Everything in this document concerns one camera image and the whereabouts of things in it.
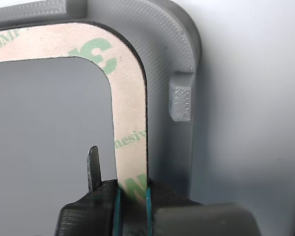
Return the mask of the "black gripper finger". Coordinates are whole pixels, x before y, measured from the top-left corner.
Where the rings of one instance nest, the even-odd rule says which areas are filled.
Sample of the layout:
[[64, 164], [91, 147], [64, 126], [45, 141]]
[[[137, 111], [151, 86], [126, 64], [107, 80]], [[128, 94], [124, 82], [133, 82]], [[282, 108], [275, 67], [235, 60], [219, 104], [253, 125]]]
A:
[[59, 212], [56, 236], [121, 236], [121, 189], [116, 179], [102, 181], [98, 147], [87, 156], [88, 189], [80, 200]]
[[237, 204], [203, 205], [154, 180], [148, 182], [150, 236], [258, 236], [253, 214]]

